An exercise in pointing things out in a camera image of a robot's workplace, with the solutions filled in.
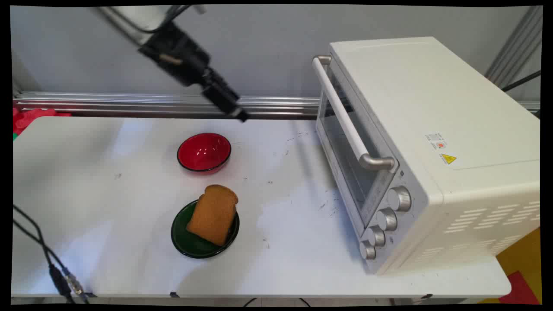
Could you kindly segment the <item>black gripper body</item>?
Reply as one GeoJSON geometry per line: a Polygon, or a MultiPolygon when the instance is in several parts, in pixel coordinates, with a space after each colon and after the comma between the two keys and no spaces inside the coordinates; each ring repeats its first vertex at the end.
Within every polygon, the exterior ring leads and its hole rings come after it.
{"type": "Polygon", "coordinates": [[[210,55],[174,22],[152,34],[138,51],[185,87],[208,85],[210,55]]]}

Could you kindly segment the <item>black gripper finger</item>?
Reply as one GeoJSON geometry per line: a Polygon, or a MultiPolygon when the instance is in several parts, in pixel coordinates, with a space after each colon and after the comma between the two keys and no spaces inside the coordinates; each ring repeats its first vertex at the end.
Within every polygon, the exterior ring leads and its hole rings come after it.
{"type": "Polygon", "coordinates": [[[228,117],[241,122],[250,117],[238,104],[240,96],[212,68],[206,69],[206,98],[228,117]]]}
{"type": "Polygon", "coordinates": [[[210,82],[201,93],[226,116],[246,122],[247,112],[238,103],[240,96],[225,81],[210,82]]]}

